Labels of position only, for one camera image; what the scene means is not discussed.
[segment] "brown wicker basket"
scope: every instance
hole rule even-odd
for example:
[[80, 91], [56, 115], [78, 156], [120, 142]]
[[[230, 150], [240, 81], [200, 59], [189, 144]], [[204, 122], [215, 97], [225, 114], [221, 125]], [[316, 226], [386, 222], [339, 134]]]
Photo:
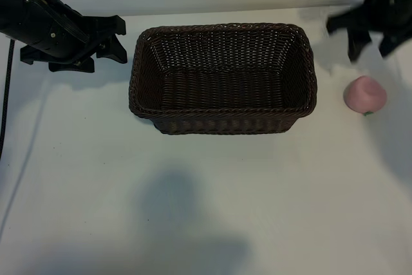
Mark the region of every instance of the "brown wicker basket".
[[170, 135], [280, 133], [311, 114], [316, 91], [300, 27], [158, 27], [137, 41], [129, 106]]

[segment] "basket rim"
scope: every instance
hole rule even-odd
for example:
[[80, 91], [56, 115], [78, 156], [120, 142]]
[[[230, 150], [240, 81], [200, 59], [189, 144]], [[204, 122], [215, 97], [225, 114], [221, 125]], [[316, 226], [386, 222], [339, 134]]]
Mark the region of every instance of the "basket rim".
[[[137, 82], [139, 68], [142, 65], [142, 49], [145, 44], [150, 44], [146, 38], [155, 33], [188, 33], [188, 32], [209, 32], [209, 31], [247, 31], [253, 29], [273, 29], [282, 31], [293, 29], [299, 33], [299, 38], [303, 40], [306, 46], [306, 53], [309, 56], [310, 68], [307, 68], [305, 74], [306, 82], [308, 83], [309, 92], [306, 102], [296, 108], [219, 108], [219, 109], [150, 109], [145, 108], [139, 103], [136, 95], [133, 94], [131, 85]], [[300, 118], [305, 117], [315, 109], [317, 93], [317, 80], [314, 70], [313, 51], [310, 47], [309, 40], [304, 30], [294, 24], [283, 23], [226, 23], [226, 24], [210, 24], [210, 25], [193, 25], [193, 26], [159, 26], [149, 28], [143, 31], [136, 44], [135, 56], [133, 57], [133, 69], [129, 87], [129, 108], [137, 116], [143, 119], [168, 119], [181, 117], [281, 117], [281, 118]]]

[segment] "white table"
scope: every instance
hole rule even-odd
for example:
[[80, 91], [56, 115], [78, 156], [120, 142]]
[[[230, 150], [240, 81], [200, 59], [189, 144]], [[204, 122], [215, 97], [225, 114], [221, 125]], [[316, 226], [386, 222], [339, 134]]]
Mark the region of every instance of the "white table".
[[[99, 59], [94, 74], [16, 52], [0, 274], [411, 274], [412, 44], [386, 61], [374, 44], [352, 66], [346, 33], [324, 29], [337, 10], [126, 17], [129, 63]], [[280, 135], [171, 137], [129, 111], [143, 30], [231, 22], [304, 28], [319, 85], [309, 117]], [[0, 91], [7, 49], [1, 38]], [[363, 74], [389, 94], [368, 117], [342, 101]]]

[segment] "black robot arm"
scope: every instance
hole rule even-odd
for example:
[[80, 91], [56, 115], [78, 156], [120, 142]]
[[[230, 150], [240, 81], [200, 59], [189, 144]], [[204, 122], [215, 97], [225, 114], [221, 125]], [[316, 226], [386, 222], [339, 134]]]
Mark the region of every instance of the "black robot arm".
[[21, 60], [49, 63], [52, 72], [94, 72], [94, 61], [106, 57], [127, 62], [116, 34], [126, 34], [119, 16], [82, 16], [60, 0], [0, 0], [0, 32], [27, 44]]
[[352, 10], [331, 16], [326, 27], [330, 34], [347, 29], [352, 62], [357, 61], [371, 42], [369, 32], [383, 33], [379, 50], [386, 57], [412, 38], [412, 0], [364, 0]]

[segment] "pink peach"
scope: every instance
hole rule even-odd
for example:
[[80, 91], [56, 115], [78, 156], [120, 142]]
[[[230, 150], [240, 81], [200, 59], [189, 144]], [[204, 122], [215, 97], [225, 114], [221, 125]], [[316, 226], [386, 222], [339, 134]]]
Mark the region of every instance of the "pink peach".
[[354, 80], [345, 90], [346, 105], [358, 113], [374, 113], [382, 109], [388, 96], [385, 89], [374, 79], [367, 76]]

